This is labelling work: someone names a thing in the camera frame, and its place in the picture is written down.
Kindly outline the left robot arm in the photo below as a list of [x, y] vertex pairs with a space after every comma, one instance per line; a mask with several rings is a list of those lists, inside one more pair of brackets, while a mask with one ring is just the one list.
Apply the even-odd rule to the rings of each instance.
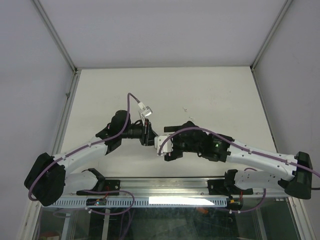
[[153, 146], [157, 134], [147, 118], [152, 111], [144, 109], [139, 114], [140, 119], [132, 123], [126, 110], [118, 110], [107, 126], [85, 145], [54, 156], [46, 152], [40, 154], [28, 173], [24, 186], [45, 207], [71, 193], [81, 196], [108, 191], [114, 195], [115, 188], [95, 168], [88, 168], [81, 173], [74, 171], [113, 152], [122, 144], [123, 139], [138, 139], [143, 146]]

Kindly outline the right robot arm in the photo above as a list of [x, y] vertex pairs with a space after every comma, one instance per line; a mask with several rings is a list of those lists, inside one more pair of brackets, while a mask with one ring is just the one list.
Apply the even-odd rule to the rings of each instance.
[[308, 153], [282, 154], [261, 150], [223, 134], [198, 127], [191, 121], [168, 126], [169, 135], [155, 143], [158, 155], [169, 162], [195, 153], [212, 162], [245, 165], [255, 171], [231, 169], [224, 174], [223, 187], [230, 194], [253, 188], [280, 189], [287, 195], [309, 200], [312, 194], [313, 167]]

